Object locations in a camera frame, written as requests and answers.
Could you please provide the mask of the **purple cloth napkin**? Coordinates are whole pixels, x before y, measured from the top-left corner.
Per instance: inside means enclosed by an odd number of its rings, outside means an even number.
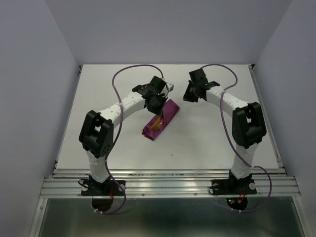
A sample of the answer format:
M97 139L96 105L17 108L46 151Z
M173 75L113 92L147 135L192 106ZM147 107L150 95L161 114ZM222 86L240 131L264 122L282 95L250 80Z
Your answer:
M169 99L163 107L162 115L155 115L143 128L142 135L152 141L156 140L179 110L180 107L172 99Z

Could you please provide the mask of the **gold fork dark handle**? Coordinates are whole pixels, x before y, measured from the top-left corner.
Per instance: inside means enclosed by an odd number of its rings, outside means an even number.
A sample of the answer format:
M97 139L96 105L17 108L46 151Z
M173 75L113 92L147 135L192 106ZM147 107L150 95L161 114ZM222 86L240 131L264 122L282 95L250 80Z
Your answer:
M161 122L161 127L162 127L162 125L163 125L163 123L164 123L164 118L163 118L163 116L159 116L159 117L157 118L157 120L156 120L154 123L158 123L158 122Z

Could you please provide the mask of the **gold knife dark handle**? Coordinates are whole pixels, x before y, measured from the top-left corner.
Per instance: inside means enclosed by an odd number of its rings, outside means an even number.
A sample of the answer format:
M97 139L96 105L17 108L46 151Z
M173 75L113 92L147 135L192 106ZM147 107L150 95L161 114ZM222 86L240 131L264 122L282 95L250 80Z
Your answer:
M161 128L161 122L154 123L150 128L149 131L151 130L159 130Z

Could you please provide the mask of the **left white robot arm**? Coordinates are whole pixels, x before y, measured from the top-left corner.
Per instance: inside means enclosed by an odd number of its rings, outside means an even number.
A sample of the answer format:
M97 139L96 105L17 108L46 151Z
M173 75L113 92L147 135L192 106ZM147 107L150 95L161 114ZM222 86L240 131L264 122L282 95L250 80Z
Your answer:
M99 112L91 110L86 114L79 141L88 156L90 174L88 179L79 180L82 196L110 194L114 183L106 170L106 161L117 140L114 129L121 129L126 118L142 109L162 115L167 96L173 89L173 84L154 76L148 84L134 87L118 103Z

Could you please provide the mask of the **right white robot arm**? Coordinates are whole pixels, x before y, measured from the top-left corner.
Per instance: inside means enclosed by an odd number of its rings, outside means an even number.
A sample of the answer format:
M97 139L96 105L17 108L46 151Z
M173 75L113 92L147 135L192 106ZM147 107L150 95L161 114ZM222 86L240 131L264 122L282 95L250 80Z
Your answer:
M267 134L261 105L240 100L219 83L208 81L202 68L191 71L189 76L183 100L198 102L203 99L216 105L220 109L220 115L227 114L232 119L231 132L226 126L224 132L235 153L233 166L227 179L211 181L210 193L215 196L256 194L251 173L252 162L259 143Z

